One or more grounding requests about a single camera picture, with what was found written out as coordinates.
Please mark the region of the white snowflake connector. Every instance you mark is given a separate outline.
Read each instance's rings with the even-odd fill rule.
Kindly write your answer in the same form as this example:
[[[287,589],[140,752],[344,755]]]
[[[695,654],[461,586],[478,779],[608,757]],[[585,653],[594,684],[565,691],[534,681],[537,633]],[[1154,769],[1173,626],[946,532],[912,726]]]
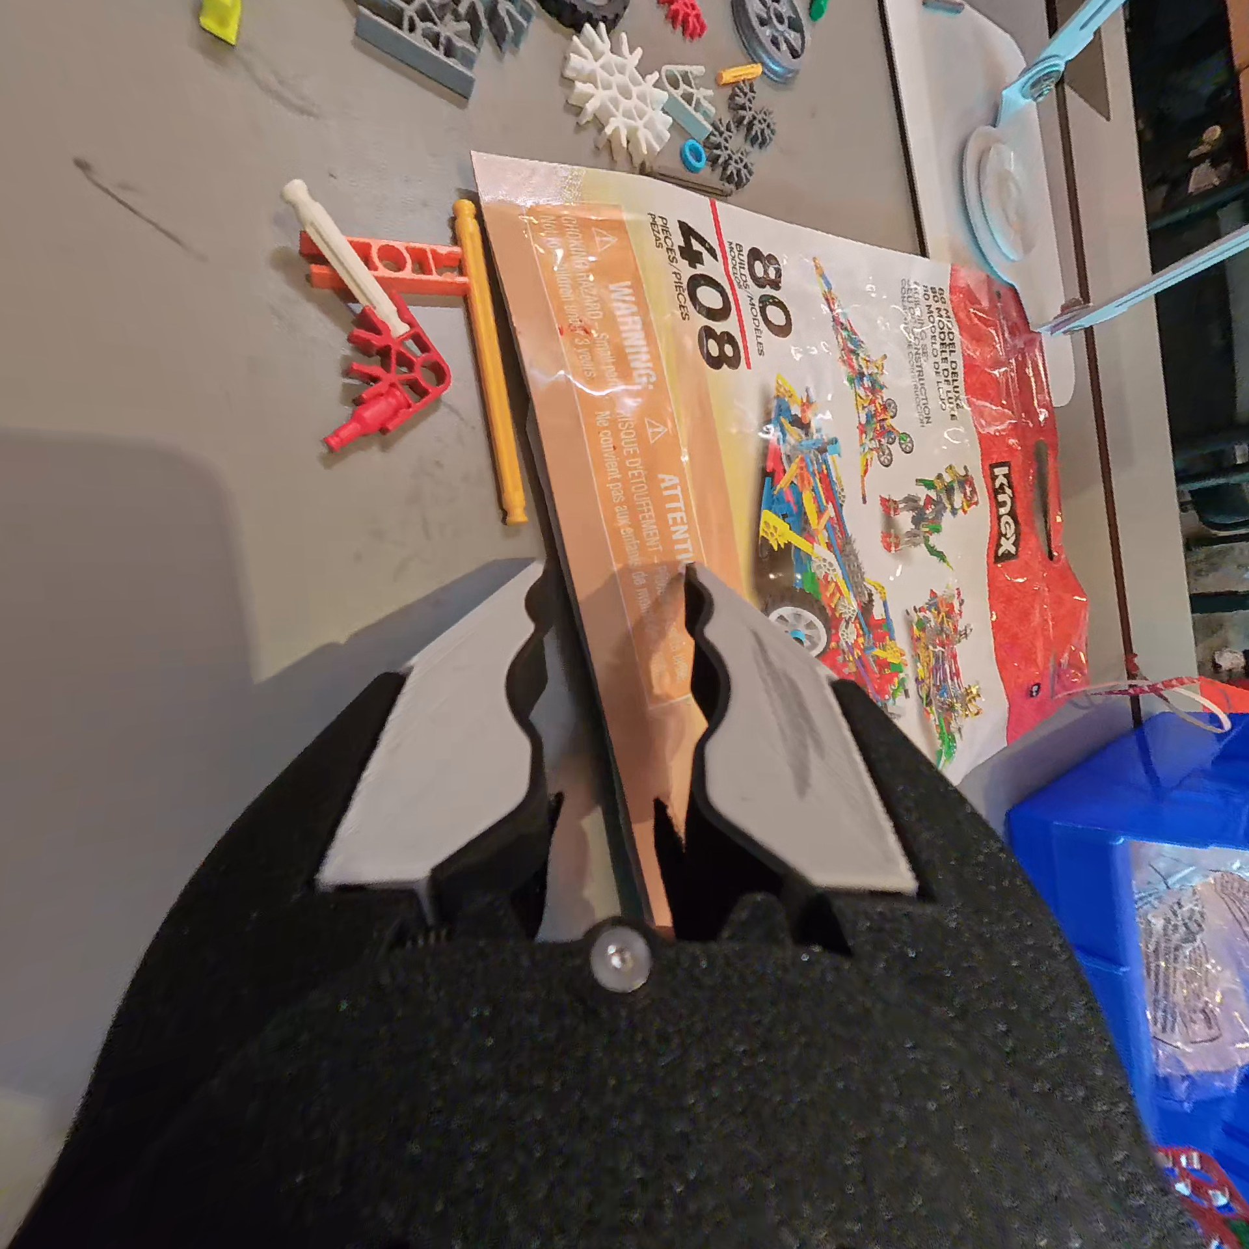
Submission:
[[[598,146],[610,146],[616,162],[635,169],[653,162],[674,126],[659,74],[643,76],[641,56],[625,34],[613,42],[602,22],[586,24],[570,40],[561,71],[570,85],[567,101],[580,111],[579,123],[595,122],[601,129]]]

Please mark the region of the dark grey snowflake connector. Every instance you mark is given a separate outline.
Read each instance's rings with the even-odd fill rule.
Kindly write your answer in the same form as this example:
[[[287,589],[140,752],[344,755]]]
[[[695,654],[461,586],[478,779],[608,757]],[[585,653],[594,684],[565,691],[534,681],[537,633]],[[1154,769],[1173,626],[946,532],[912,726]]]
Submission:
[[[714,122],[701,143],[708,166],[732,193],[750,184],[756,175],[756,161],[748,144],[739,140],[738,126],[732,117]]]
[[[750,149],[765,152],[772,147],[776,140],[776,117],[772,107],[763,103],[757,80],[732,85],[729,113],[735,135]]]

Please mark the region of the stand base disc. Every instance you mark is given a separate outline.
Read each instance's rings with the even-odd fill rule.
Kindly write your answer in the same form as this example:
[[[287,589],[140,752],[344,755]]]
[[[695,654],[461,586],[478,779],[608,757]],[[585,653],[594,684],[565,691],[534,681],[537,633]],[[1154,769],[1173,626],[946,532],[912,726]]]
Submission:
[[[1029,165],[995,126],[979,126],[967,138],[962,199],[989,269],[1017,284],[1041,241],[1041,211]]]

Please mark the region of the long yellow rod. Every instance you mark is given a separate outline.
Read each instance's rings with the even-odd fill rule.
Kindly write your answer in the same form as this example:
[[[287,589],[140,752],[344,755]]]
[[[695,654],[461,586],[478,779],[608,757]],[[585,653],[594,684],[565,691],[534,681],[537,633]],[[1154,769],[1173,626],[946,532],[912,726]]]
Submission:
[[[475,202],[469,198],[457,199],[452,211],[458,245],[461,248],[463,274],[467,279],[466,305],[473,329],[473,343],[485,401],[498,500],[504,522],[509,526],[522,526],[528,520],[527,495],[516,431],[510,413],[509,388],[495,323],[479,214]]]

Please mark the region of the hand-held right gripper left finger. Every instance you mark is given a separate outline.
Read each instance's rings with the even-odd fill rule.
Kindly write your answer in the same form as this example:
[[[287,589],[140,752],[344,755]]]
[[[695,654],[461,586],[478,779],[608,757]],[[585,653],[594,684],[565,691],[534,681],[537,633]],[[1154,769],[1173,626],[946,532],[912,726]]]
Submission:
[[[534,723],[552,578],[530,561],[400,671],[317,873],[324,894],[414,895],[434,928],[498,905],[536,940],[565,794]]]

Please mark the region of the red corner connector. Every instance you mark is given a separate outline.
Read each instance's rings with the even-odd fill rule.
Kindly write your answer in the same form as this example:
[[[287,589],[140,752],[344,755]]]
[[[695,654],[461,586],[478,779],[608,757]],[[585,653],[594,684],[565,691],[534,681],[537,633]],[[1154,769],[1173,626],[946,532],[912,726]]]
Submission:
[[[412,311],[405,303],[396,306],[400,317],[411,326],[403,337],[394,337],[385,324],[366,308],[356,315],[348,345],[359,358],[348,364],[347,378],[362,387],[354,397],[354,406],[363,398],[388,390],[399,391],[411,404],[411,415],[403,422],[406,424],[442,398],[452,378],[446,360]]]

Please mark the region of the light grey fan connector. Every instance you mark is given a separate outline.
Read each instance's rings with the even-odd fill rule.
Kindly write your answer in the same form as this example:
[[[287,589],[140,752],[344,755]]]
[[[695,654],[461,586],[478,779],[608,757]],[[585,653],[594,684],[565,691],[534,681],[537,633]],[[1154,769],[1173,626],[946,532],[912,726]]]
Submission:
[[[696,141],[704,144],[717,122],[712,89],[705,83],[702,65],[666,64],[660,68],[660,88],[666,92],[663,110]]]

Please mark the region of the white rod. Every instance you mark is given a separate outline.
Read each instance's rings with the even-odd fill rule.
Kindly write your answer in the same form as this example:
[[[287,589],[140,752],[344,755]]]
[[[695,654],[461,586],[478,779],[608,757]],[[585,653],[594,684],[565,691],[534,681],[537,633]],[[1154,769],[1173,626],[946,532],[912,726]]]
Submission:
[[[354,300],[372,311],[400,339],[411,326],[400,317],[399,308],[385,293],[379,279],[368,269],[356,253],[348,236],[336,226],[332,216],[310,193],[304,180],[286,183],[281,199],[295,211],[304,230],[317,244],[333,272],[351,290]]]

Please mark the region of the orange ladder connector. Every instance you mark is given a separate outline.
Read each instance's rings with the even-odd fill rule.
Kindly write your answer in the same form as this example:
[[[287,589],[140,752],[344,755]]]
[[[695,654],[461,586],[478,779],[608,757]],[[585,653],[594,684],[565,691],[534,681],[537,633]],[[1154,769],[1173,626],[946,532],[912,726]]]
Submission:
[[[467,297],[470,282],[464,272],[461,248],[455,245],[369,238],[348,238],[348,242],[387,294]],[[305,230],[299,236],[299,254],[308,265],[308,282],[314,288],[350,297],[348,284]]]

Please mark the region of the short red rod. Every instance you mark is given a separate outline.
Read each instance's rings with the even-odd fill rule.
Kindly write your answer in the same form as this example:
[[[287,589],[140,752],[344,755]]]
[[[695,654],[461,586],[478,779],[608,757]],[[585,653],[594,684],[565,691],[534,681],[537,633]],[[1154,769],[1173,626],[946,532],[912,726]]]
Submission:
[[[336,453],[366,436],[388,434],[411,413],[412,406],[397,390],[363,398],[354,406],[348,421],[323,439],[323,446]]]

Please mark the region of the plain blue plastic bin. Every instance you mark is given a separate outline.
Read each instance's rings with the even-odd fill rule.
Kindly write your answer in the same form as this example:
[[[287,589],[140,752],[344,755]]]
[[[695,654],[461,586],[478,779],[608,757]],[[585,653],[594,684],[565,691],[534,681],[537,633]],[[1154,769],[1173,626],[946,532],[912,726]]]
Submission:
[[[1167,712],[1108,743],[1007,818],[1008,842],[1050,904],[1114,1035],[1167,1185],[1206,1246],[1246,1246],[1248,1065],[1234,1091],[1196,1102],[1159,1079],[1145,1017],[1132,846],[1248,855],[1248,720],[1214,734]]]

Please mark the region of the dark grey connector with strip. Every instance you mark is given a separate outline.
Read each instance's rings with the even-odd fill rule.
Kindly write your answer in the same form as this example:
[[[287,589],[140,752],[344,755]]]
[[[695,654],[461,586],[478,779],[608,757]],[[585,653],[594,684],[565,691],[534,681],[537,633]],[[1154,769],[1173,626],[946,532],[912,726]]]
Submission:
[[[426,79],[470,100],[486,37],[516,51],[537,15],[528,1],[359,1],[354,34]]]

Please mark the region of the printed construction toy bag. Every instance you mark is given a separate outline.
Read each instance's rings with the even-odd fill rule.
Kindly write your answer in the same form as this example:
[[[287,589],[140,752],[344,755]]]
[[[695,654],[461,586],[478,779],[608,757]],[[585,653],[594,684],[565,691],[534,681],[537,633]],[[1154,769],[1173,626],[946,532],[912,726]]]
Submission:
[[[674,925],[699,563],[952,782],[1089,682],[1047,348],[989,274],[476,152],[646,905]]]

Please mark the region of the red white ribbon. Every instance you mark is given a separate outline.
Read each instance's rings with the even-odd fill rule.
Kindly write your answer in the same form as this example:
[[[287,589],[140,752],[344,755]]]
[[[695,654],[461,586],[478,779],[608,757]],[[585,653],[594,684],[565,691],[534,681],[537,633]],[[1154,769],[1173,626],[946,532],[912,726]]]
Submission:
[[[1078,708],[1092,709],[1095,699],[1126,697],[1154,699],[1163,709],[1181,718],[1188,726],[1208,733],[1225,734],[1233,729],[1231,717],[1208,693],[1199,676],[1172,676],[1162,681],[1126,678],[1087,684],[1078,690],[1062,691],[1060,699],[1072,700]]]

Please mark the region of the clear bag of parts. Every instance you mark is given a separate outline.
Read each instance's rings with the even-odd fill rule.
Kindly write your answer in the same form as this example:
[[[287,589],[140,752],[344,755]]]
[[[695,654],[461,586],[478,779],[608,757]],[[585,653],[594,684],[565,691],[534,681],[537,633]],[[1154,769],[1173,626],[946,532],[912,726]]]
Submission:
[[[1242,847],[1132,846],[1153,1063],[1169,1096],[1234,1091],[1248,1063],[1248,856]]]

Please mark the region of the grey wheel hub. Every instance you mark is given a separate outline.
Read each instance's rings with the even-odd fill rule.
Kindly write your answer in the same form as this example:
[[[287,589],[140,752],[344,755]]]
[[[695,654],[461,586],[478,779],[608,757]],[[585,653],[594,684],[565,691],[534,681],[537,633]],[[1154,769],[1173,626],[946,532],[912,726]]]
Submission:
[[[793,83],[809,45],[802,3],[733,0],[729,10],[748,59],[773,83]]]

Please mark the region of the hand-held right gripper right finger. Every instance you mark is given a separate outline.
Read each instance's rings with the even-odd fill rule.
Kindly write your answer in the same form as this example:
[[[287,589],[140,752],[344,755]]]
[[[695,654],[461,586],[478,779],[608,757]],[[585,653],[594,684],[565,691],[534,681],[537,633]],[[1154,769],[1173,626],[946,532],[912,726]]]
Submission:
[[[718,940],[762,895],[790,938],[837,940],[831,897],[918,898],[836,681],[708,566],[683,584],[705,727],[677,852],[677,937]]]

